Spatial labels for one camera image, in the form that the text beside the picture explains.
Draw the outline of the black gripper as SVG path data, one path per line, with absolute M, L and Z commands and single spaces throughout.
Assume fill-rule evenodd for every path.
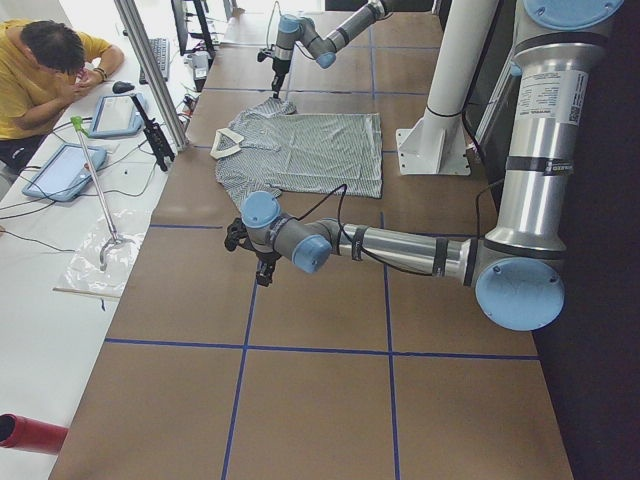
M 281 255 L 275 251 L 271 252 L 257 252 L 258 258 L 258 270 L 256 273 L 256 282 L 259 285 L 269 286 L 273 283 L 272 274 L 275 272 L 276 263 L 281 258 Z
M 274 72 L 274 78 L 271 83 L 273 91 L 273 98 L 280 99 L 282 85 L 284 84 L 286 75 L 290 71 L 290 61 L 274 58 L 272 61 L 272 70 Z

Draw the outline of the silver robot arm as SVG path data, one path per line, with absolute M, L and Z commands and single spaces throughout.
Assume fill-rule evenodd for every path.
M 452 1 L 424 115 L 412 129 L 396 131 L 403 175 L 452 174 L 464 167 L 464 153 L 452 153 L 462 139 L 464 110 L 499 1 Z M 606 52 L 614 15 L 624 1 L 516 1 L 513 47 L 507 56 L 520 76 L 516 112 L 502 181 L 496 226 L 464 242 L 376 229 L 337 219 L 305 224 L 281 210 L 264 191 L 244 200 L 241 217 L 227 228 L 225 247 L 253 251 L 260 259 L 258 284 L 268 286 L 281 257 L 316 272 L 330 253 L 375 260 L 399 271 L 456 277 L 475 288 L 484 314 L 516 331 L 554 321 L 564 305 L 561 280 L 566 246 L 558 236 L 562 203 L 574 171 L 574 148 L 589 71 Z M 392 1 L 370 1 L 329 34 L 312 40 L 314 27 L 288 15 L 278 42 L 263 56 L 274 59 L 280 78 L 288 73 L 294 41 L 301 41 L 320 63 L 365 28 L 388 16 Z
M 327 69 L 335 62 L 336 54 L 340 50 L 371 25 L 387 18 L 392 11 L 393 1 L 368 1 L 326 37 L 317 32 L 311 18 L 282 15 L 278 22 L 275 43 L 263 48 L 258 54 L 259 62 L 266 58 L 272 60 L 273 97 L 279 97 L 286 75 L 290 71 L 296 45 L 304 47 L 322 69 Z

